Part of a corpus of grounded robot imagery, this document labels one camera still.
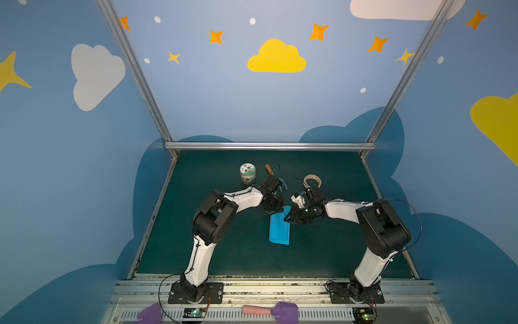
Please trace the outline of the cyan paper sheet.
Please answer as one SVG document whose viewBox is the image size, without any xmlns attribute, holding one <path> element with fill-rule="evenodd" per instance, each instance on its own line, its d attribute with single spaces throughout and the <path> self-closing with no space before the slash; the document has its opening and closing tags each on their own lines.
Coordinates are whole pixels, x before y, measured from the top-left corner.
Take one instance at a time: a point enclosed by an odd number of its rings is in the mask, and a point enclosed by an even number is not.
<svg viewBox="0 0 518 324">
<path fill-rule="evenodd" d="M 285 217 L 291 211 L 290 206 L 284 206 L 282 212 L 270 216 L 268 240 L 274 244 L 289 245 L 290 224 L 285 221 Z"/>
</svg>

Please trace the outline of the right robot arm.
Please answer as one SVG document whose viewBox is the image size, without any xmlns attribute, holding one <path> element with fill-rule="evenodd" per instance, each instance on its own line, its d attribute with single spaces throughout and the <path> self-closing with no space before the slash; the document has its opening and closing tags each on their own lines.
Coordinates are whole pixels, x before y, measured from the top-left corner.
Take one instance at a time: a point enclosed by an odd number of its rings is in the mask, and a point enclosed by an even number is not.
<svg viewBox="0 0 518 324">
<path fill-rule="evenodd" d="M 411 241 L 411 232 L 386 199 L 371 202 L 353 202 L 341 198 L 326 199 L 318 186 L 306 188 L 302 194 L 291 196 L 295 204 L 285 216 L 289 224 L 307 225 L 323 216 L 344 220 L 360 226 L 366 243 L 366 252 L 359 266 L 351 274 L 349 283 L 340 286 L 344 293 L 338 298 L 349 298 L 353 303 L 384 303 L 380 288 L 382 274 L 396 254 Z"/>
</svg>

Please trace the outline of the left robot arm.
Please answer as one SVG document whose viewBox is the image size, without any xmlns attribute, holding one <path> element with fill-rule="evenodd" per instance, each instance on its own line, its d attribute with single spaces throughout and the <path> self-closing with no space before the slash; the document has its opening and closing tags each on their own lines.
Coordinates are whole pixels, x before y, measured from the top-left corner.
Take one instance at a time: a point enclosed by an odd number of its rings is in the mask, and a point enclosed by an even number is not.
<svg viewBox="0 0 518 324">
<path fill-rule="evenodd" d="M 283 211 L 284 183 L 274 175 L 257 185 L 233 192 L 213 190 L 198 208 L 192 220 L 193 248 L 187 269 L 179 283 L 190 302 L 199 302 L 205 294 L 209 265 L 215 247 L 228 234 L 237 213 L 261 206 L 266 215 Z"/>
</svg>

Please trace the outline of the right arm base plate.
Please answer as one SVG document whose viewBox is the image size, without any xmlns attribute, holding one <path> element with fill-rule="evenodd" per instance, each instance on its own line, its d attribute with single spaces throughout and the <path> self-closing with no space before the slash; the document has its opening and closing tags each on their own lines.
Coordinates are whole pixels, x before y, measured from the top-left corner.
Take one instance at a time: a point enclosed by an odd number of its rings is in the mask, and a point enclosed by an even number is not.
<svg viewBox="0 0 518 324">
<path fill-rule="evenodd" d="M 325 290 L 333 304 L 384 304 L 385 299 L 379 283 L 363 287 L 357 282 L 328 281 Z"/>
</svg>

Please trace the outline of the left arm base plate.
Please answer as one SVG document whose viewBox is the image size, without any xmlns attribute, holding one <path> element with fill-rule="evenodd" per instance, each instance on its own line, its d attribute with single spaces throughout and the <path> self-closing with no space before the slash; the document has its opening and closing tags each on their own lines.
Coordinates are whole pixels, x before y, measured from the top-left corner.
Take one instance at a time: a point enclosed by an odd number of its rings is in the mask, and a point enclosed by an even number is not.
<svg viewBox="0 0 518 324">
<path fill-rule="evenodd" d="M 224 284 L 222 282 L 209 282 L 200 287 L 182 286 L 174 283 L 168 295 L 167 303 L 180 304 L 221 304 L 223 299 Z"/>
</svg>

